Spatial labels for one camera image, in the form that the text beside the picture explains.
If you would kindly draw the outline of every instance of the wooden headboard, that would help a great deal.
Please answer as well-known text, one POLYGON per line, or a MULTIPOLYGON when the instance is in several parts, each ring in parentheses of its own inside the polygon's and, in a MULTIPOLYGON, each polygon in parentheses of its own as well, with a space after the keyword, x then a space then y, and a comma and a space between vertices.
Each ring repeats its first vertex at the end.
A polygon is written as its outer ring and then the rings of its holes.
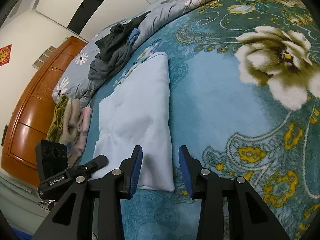
POLYGON ((69 63, 87 43, 70 37, 36 72, 24 90, 4 138, 1 167, 13 176, 39 186, 35 147, 53 118, 52 91, 69 63))

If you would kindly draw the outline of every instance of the blue floral blanket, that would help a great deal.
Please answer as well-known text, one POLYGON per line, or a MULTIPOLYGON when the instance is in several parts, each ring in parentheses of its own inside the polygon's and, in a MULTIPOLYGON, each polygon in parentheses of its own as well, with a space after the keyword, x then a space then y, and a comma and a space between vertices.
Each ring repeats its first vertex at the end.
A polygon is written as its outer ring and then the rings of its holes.
POLYGON ((133 65, 166 52, 175 191, 137 190, 122 201, 126 239, 196 239, 201 202, 184 187, 181 145, 219 176, 244 176, 291 239, 305 232, 320 208, 319 37, 300 0, 213 0, 134 52, 93 97, 81 160, 92 158, 99 139, 100 100, 133 65))

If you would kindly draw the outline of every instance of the metal screw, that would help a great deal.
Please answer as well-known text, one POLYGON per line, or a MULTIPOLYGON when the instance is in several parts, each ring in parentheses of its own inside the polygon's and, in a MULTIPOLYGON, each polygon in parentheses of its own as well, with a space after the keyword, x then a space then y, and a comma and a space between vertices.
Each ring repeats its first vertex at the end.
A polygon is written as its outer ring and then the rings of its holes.
POLYGON ((209 175, 210 174, 210 171, 208 169, 202 169, 200 172, 202 175, 209 175))
POLYGON ((113 171, 112 171, 112 174, 113 175, 120 175, 121 174, 121 169, 114 169, 113 171))
POLYGON ((85 177, 84 176, 78 176, 76 178, 76 182, 79 183, 79 184, 85 182, 85 177))
POLYGON ((237 182, 245 183, 245 178, 244 177, 237 177, 237 182))

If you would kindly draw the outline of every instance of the white garment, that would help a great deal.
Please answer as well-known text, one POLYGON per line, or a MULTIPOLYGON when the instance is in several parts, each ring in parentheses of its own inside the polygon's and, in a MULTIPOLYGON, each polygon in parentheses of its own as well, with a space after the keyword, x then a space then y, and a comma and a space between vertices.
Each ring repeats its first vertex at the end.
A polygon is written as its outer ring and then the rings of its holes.
POLYGON ((93 158, 103 154, 108 165, 92 176, 101 178, 142 146, 138 188, 173 191, 169 131, 168 56, 157 52, 138 65, 99 104, 100 136, 93 158))

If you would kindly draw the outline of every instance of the pink towel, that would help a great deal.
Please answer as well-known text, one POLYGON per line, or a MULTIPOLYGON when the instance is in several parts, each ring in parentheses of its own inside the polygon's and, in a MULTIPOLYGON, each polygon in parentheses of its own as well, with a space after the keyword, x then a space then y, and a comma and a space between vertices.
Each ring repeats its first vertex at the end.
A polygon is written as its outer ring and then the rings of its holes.
POLYGON ((68 154, 68 166, 71 168, 76 160, 82 155, 85 144, 87 143, 87 134, 90 126, 92 115, 92 109, 90 107, 82 108, 80 111, 79 120, 77 123, 77 129, 79 137, 75 140, 72 145, 71 151, 68 154))

